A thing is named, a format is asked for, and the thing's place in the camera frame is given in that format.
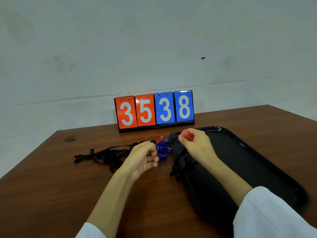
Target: white wall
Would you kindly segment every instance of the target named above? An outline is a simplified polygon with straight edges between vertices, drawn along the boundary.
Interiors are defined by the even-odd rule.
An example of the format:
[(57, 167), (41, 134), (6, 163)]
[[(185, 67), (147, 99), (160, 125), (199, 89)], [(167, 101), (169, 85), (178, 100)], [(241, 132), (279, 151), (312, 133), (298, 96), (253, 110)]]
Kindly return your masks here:
[(196, 113), (271, 104), (317, 120), (316, 10), (317, 0), (0, 0), (0, 177), (56, 130), (116, 123), (122, 95), (192, 89)]

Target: red number card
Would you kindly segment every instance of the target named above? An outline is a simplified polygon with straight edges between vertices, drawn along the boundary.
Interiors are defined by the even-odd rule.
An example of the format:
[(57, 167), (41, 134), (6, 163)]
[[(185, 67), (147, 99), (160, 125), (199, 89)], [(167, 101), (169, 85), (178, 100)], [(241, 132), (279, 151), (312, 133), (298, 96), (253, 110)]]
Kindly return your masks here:
[(134, 96), (116, 98), (117, 118), (119, 128), (137, 127)]
[(135, 96), (138, 126), (155, 125), (155, 109), (153, 94)]

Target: scoreboard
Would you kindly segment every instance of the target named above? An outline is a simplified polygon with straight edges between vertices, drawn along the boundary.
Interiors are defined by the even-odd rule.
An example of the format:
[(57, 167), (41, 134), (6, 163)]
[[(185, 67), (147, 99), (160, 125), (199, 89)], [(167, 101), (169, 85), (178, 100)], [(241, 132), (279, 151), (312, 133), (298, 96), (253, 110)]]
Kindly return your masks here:
[(192, 90), (114, 99), (120, 133), (195, 124)]

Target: hand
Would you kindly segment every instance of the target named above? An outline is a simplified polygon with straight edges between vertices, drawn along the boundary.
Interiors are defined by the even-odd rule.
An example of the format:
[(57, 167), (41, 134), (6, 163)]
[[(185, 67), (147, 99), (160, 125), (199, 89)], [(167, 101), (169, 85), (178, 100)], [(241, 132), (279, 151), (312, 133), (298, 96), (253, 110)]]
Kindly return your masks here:
[(192, 142), (188, 141), (180, 135), (178, 140), (195, 160), (206, 169), (220, 161), (210, 143), (209, 137), (204, 131), (193, 128), (188, 128), (187, 130), (195, 136), (194, 140)]
[(153, 167), (158, 166), (156, 146), (151, 142), (143, 142), (133, 147), (121, 168), (130, 173), (130, 178), (135, 181), (140, 175)]

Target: left hand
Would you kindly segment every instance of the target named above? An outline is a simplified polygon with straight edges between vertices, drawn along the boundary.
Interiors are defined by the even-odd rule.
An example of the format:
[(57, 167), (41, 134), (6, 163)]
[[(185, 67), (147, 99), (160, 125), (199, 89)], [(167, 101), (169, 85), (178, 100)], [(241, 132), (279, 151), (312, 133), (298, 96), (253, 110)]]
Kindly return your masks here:
[(135, 181), (144, 171), (157, 167), (158, 161), (155, 144), (146, 141), (133, 147), (121, 168), (126, 169), (130, 178)]

